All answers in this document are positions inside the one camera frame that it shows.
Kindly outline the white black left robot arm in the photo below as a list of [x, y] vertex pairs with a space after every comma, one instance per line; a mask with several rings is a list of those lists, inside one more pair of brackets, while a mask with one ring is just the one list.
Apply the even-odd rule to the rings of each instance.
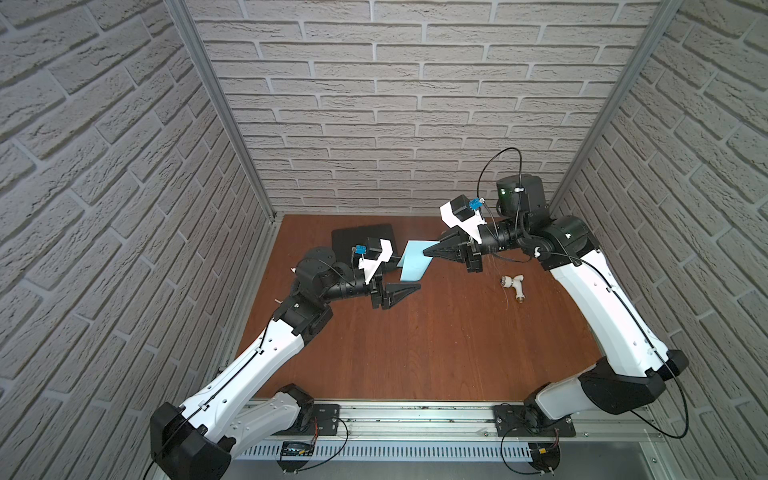
[[150, 456], [170, 479], [220, 479], [233, 459], [281, 432], [309, 430], [314, 400], [288, 385], [251, 410], [261, 387], [331, 320], [337, 300], [368, 296], [389, 309], [420, 288], [429, 266], [422, 254], [394, 255], [383, 239], [355, 249], [356, 266], [326, 247], [308, 251], [294, 268], [289, 295], [265, 329], [222, 373], [180, 405], [163, 403], [150, 419]]

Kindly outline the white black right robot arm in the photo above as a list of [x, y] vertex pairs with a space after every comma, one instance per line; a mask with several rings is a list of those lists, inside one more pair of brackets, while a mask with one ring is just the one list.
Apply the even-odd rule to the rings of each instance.
[[460, 195], [441, 206], [448, 229], [425, 255], [480, 272], [484, 257], [521, 251], [571, 296], [603, 353], [594, 366], [531, 394], [528, 420], [543, 427], [576, 412], [618, 415], [655, 402], [688, 367], [686, 355], [668, 348], [630, 304], [588, 225], [551, 217], [539, 177], [517, 174], [496, 186], [501, 221], [487, 223], [481, 201]]

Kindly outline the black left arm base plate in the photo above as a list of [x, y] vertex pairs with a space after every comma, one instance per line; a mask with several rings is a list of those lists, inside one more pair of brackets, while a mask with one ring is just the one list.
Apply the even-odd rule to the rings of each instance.
[[288, 429], [277, 431], [273, 436], [288, 437], [329, 437], [336, 436], [340, 421], [340, 405], [334, 403], [319, 403], [303, 408], [294, 424]]

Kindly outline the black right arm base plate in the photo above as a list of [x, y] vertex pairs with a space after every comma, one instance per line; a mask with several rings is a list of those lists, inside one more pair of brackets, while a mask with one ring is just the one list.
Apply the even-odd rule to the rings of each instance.
[[564, 437], [573, 438], [576, 430], [570, 416], [551, 420], [534, 406], [502, 403], [492, 406], [494, 424], [499, 437]]

